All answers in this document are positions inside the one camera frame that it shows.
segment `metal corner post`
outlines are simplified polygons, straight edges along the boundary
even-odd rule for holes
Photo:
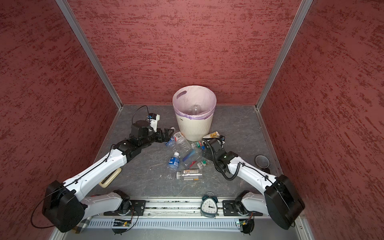
[[[293,43],[293,40],[296,37],[297,32],[300,29],[301,24],[303,23],[305,15],[307,14],[311,4],[312,0],[302,0],[299,9],[297,10],[296,16],[293,19],[292,25],[288,31],[288,34],[284,40],[283,46],[281,47],[279,55],[277,56],[275,64],[271,70],[271,73],[265,83],[263,91],[261,92],[260,97],[256,103],[256,109],[261,109],[261,106],[268,94],[268,91],[271,88],[273,81],[275,80],[275,77],[280,70],[281,65],[283,64],[283,61]]]
[[[74,16],[67,0],[56,0],[56,2],[59,5],[60,10],[64,14],[64,17],[67,19],[69,25],[71,26],[80,44],[83,46],[84,51],[86,52],[89,59],[91,60],[91,63],[93,64],[94,68],[99,74],[109,94],[113,98],[113,101],[115,101],[116,106],[119,109],[121,109],[123,104],[118,94],[116,93],[111,81],[109,80],[108,75],[104,71],[103,66],[101,65],[99,59],[97,58],[95,52],[93,51],[90,43],[88,42],[87,37],[85,36],[83,30],[81,29],[79,22],[76,20],[76,17]]]

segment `trash can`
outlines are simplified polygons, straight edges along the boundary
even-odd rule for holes
[[[198,141],[209,133],[216,107],[215,94],[203,86],[186,86],[172,99],[179,129],[189,141]]]

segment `red wall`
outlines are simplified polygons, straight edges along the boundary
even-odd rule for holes
[[[255,104],[301,0],[68,0],[124,104]]]
[[[262,106],[316,240],[384,239],[383,10],[315,0]]]
[[[47,239],[32,209],[94,161],[116,107],[55,1],[2,1],[0,15],[0,239]],[[35,224],[50,225],[41,207]]]

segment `coiled black cable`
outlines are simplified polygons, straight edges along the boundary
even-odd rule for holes
[[[234,180],[235,177],[237,177],[237,174],[239,173],[241,163],[239,163],[239,162],[237,163],[237,167],[236,167],[235,174],[233,174],[231,177],[227,177],[227,175],[224,173],[224,171],[219,167],[218,162],[217,162],[217,159],[216,159],[216,156],[215,156],[215,154],[214,154],[214,151],[212,150],[212,146],[211,146],[211,144],[209,144],[209,142],[208,142],[208,139],[203,138],[202,140],[203,140],[203,142],[205,142],[205,144],[206,144],[206,145],[209,147],[209,149],[211,150],[212,160],[213,160],[213,163],[214,163],[214,166],[215,166],[216,170],[217,170],[219,173],[221,173],[221,174],[223,175],[223,177],[224,177],[226,180],[228,180],[228,181],[232,181],[232,180]]]

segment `white label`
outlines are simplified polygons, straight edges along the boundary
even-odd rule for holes
[[[187,170],[184,170],[184,173],[198,173],[199,170],[198,169],[187,169]]]

